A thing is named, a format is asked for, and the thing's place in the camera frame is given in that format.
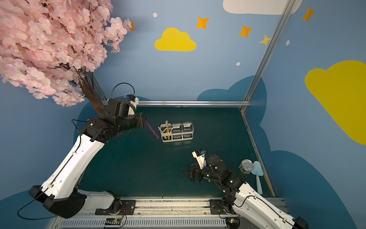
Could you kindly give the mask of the purple toothbrush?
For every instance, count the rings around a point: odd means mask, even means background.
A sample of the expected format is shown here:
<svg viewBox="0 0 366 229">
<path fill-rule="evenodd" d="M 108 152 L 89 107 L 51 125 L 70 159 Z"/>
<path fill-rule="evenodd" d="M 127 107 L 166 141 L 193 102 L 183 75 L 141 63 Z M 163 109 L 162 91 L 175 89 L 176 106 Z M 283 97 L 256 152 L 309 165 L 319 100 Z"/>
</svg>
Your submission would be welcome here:
<svg viewBox="0 0 366 229">
<path fill-rule="evenodd" d="M 149 127 L 149 129 L 152 131 L 152 133 L 154 134 L 154 136 L 159 139 L 160 136 L 156 133 L 156 131 L 151 127 L 151 125 L 146 121 L 145 124 Z"/>
</svg>

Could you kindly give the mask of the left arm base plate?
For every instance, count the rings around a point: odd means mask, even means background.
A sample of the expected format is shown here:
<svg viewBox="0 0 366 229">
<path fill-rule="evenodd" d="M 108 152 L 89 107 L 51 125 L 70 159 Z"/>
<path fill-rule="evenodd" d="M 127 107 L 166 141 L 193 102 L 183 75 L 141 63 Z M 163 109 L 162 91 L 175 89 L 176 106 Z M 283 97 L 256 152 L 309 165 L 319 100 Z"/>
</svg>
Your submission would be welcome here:
<svg viewBox="0 0 366 229">
<path fill-rule="evenodd" d="M 107 209 L 97 209 L 95 215 L 133 215 L 136 201 L 127 199 L 117 199 Z"/>
</svg>

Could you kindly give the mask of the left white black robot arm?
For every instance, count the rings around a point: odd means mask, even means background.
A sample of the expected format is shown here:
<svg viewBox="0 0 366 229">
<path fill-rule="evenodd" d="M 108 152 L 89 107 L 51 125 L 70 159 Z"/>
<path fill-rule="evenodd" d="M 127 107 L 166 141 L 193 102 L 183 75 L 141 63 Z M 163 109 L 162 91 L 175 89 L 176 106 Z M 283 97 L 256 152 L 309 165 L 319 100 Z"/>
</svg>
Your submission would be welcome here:
<svg viewBox="0 0 366 229">
<path fill-rule="evenodd" d="M 77 188 L 77 183 L 94 156 L 111 138 L 124 131 L 142 129 L 147 118 L 136 111 L 139 99 L 108 100 L 102 116 L 89 119 L 79 138 L 55 172 L 40 186 L 33 186 L 29 194 L 43 204 L 50 213 L 69 219 L 84 210 L 121 212 L 120 197 L 111 191 L 93 192 Z"/>
</svg>

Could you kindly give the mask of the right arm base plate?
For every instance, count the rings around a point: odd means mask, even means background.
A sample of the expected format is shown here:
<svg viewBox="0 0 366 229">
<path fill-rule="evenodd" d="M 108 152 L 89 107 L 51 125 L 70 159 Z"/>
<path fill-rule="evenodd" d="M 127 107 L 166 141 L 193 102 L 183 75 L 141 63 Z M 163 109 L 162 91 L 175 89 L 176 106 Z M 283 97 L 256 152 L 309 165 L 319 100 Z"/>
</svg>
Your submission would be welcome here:
<svg viewBox="0 0 366 229">
<path fill-rule="evenodd" d="M 212 215 L 229 215 L 234 214 L 232 206 L 225 199 L 210 199 L 210 213 Z"/>
</svg>

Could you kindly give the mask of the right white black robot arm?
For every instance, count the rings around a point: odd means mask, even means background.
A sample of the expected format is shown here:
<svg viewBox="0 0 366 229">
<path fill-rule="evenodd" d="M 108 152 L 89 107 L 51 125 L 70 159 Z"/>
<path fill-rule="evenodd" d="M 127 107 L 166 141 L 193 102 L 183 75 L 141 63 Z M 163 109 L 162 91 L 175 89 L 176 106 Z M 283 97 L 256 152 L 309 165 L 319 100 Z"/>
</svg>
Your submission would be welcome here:
<svg viewBox="0 0 366 229">
<path fill-rule="evenodd" d="M 294 218 L 283 212 L 256 192 L 250 184 L 230 172 L 217 155 L 205 156 L 205 151 L 192 153 L 197 160 L 184 172 L 191 182 L 203 179 L 212 181 L 225 194 L 227 211 L 243 216 L 260 229 L 308 229 L 308 222 L 302 217 Z"/>
</svg>

